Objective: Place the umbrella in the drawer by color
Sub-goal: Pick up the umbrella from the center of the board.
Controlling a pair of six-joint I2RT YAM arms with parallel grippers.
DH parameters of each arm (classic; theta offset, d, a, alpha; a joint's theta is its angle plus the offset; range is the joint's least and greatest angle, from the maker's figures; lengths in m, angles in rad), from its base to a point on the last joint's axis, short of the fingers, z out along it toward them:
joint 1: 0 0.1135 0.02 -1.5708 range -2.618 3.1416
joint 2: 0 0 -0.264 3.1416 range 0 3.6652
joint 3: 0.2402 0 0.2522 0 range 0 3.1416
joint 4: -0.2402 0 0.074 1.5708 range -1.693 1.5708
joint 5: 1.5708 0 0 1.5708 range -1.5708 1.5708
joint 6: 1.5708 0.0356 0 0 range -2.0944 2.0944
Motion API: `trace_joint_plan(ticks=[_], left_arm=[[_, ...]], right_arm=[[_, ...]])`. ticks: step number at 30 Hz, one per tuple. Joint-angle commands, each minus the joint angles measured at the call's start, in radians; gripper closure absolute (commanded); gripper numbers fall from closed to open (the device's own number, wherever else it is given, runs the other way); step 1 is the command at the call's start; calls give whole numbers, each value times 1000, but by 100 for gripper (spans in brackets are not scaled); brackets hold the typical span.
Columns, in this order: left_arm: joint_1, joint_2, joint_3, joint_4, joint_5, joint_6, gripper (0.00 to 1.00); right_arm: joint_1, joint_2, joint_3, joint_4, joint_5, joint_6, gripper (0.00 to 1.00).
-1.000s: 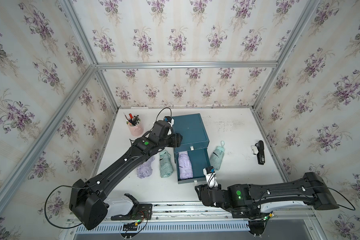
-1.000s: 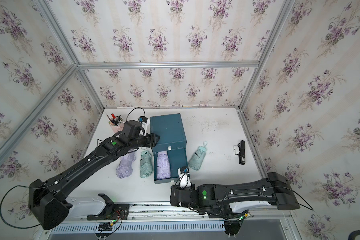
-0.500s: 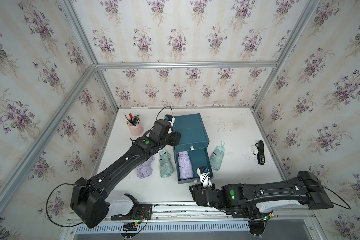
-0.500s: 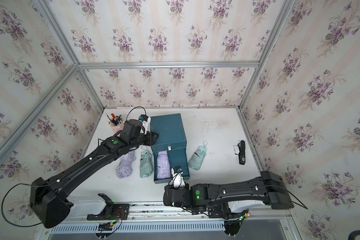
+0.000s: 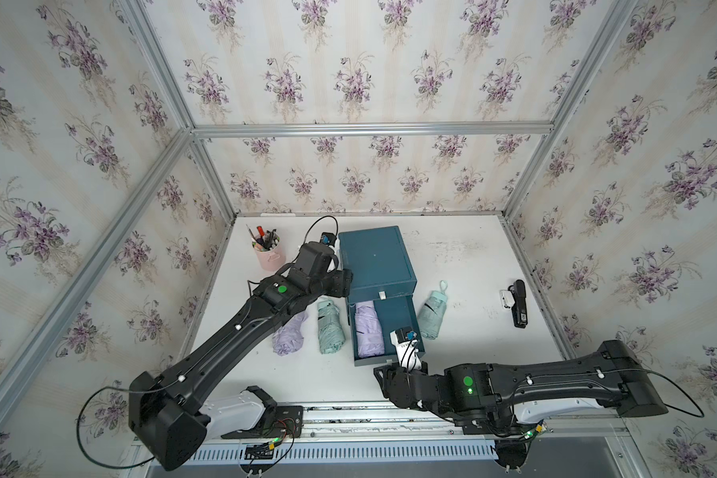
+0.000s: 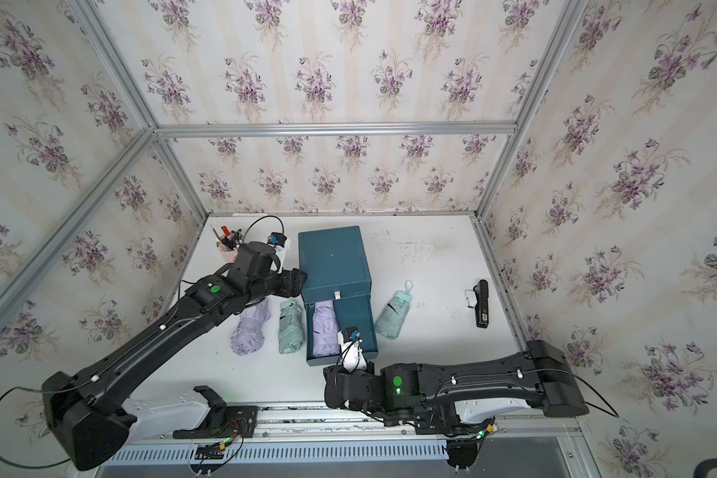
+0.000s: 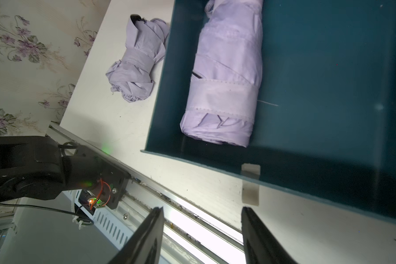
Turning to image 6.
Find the teal drawer cabinet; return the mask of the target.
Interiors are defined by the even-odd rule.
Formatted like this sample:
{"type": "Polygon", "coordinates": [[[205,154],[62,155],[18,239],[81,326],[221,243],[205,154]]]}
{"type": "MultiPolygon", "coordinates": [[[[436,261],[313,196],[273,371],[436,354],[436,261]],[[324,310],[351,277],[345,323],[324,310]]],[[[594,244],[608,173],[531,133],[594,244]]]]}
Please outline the teal drawer cabinet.
{"type": "Polygon", "coordinates": [[[358,226],[311,230],[298,234],[299,265],[307,275],[301,297],[306,309],[306,363],[326,366],[338,354],[319,357],[314,352],[313,316],[316,304],[330,302],[339,328],[356,328],[369,359],[378,356],[372,314],[372,276],[358,226]]]}

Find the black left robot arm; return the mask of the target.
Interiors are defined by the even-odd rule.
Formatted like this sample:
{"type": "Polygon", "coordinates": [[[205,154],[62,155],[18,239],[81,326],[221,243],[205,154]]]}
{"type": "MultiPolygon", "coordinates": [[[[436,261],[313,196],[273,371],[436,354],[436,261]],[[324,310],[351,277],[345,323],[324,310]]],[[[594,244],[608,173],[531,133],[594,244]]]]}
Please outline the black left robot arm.
{"type": "Polygon", "coordinates": [[[163,316],[77,374],[56,372],[37,392],[49,432],[80,471],[113,457],[139,421],[125,401],[194,340],[269,296],[295,298],[307,273],[286,270],[273,246],[241,245],[232,263],[192,283],[163,316]]]}

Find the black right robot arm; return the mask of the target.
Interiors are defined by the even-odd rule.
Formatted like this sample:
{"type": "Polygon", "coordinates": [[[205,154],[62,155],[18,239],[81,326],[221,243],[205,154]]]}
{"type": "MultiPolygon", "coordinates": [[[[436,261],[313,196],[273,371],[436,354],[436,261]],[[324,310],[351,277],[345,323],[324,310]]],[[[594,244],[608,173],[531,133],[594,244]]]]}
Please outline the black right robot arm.
{"type": "Polygon", "coordinates": [[[577,376],[568,355],[542,340],[525,351],[472,364],[392,364],[380,372],[333,364],[324,370],[325,404],[360,412],[386,427],[408,425],[418,434],[474,435],[496,416],[537,409],[548,418],[588,414],[594,405],[583,394],[588,382],[577,376]]]}

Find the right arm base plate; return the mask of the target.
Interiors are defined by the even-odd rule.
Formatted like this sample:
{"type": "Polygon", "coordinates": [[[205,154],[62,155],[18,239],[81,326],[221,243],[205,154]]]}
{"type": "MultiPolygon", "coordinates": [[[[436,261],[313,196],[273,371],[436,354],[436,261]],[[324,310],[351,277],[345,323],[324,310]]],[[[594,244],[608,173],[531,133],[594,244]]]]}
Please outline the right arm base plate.
{"type": "Polygon", "coordinates": [[[412,414],[411,424],[417,434],[439,434],[449,438],[459,436],[484,436],[494,429],[494,415],[466,423],[457,413],[454,404],[434,406],[412,414]]]}

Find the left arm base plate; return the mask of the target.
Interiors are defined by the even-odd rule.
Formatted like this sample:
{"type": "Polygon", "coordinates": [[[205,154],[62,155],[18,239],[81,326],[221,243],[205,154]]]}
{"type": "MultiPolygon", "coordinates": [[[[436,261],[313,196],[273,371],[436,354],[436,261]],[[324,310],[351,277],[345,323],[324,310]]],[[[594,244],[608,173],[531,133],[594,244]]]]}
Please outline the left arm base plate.
{"type": "Polygon", "coordinates": [[[175,430],[174,439],[227,438],[238,432],[251,438],[257,424],[258,406],[241,406],[226,402],[210,386],[195,386],[192,390],[200,396],[199,403],[207,406],[204,418],[192,428],[175,430]]]}

